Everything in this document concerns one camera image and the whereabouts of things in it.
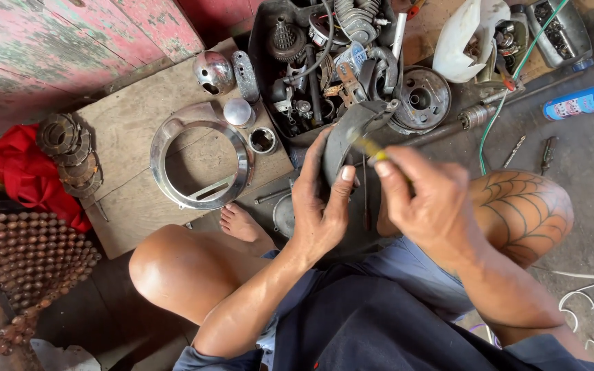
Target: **tattoo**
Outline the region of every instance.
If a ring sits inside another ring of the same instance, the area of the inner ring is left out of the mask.
[[[499,171],[487,177],[480,208],[498,216],[488,236],[502,254],[527,267],[569,233],[573,211],[569,196],[554,182],[527,172]]]

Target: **pink painted wall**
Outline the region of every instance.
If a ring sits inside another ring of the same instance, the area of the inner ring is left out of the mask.
[[[0,134],[204,49],[172,0],[0,0]]]

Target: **white pipe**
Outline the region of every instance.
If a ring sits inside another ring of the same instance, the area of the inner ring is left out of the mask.
[[[404,24],[407,23],[407,13],[398,13],[398,23],[395,25],[395,38],[393,39],[393,55],[400,60],[402,39],[404,38]]]

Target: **gear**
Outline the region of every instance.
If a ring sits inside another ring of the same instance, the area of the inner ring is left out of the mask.
[[[304,55],[306,34],[303,29],[286,23],[284,16],[276,19],[276,26],[267,38],[267,52],[280,62],[292,62]]]

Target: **blue spray can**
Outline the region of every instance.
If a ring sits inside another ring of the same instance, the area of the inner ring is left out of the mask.
[[[591,114],[594,112],[594,87],[552,99],[544,105],[543,111],[544,116],[552,121]]]

